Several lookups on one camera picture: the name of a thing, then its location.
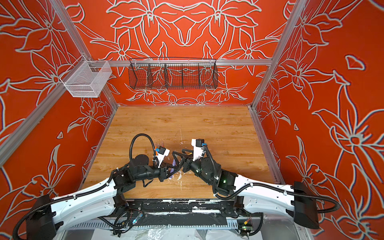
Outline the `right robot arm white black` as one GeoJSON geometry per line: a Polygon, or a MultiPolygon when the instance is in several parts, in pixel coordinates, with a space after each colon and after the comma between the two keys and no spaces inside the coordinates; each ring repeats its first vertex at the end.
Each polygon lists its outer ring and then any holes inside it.
{"type": "Polygon", "coordinates": [[[224,170],[206,144],[193,150],[183,149],[180,153],[174,151],[172,155],[183,172],[191,171],[211,186],[214,197],[222,201],[234,200],[234,207],[248,214],[291,217],[302,227],[319,229],[319,215],[335,212],[341,207],[330,197],[313,194],[301,182],[270,184],[224,170]]]}

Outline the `purple pen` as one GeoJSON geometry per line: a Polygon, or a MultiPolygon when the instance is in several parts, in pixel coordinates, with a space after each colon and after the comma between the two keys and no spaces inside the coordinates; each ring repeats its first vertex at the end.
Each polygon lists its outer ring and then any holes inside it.
{"type": "Polygon", "coordinates": [[[171,170],[170,179],[172,179],[173,175],[179,171],[178,170],[178,165],[177,165],[175,160],[173,160],[172,165],[173,165],[174,168],[171,170]]]}

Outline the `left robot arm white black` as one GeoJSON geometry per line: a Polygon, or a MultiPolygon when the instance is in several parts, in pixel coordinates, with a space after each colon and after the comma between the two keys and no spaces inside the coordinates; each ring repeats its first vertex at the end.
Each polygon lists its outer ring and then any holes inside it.
{"type": "Polygon", "coordinates": [[[147,155],[133,157],[121,168],[111,171],[105,180],[62,197],[39,197],[33,207],[15,225],[12,237],[21,239],[19,229],[26,224],[28,240],[52,240],[58,233],[76,224],[114,214],[127,207],[124,194],[135,188],[137,182],[148,186],[154,179],[160,182],[171,177],[180,169],[180,162],[174,165],[164,163],[170,150],[160,146],[152,147],[153,158],[147,155]]]}

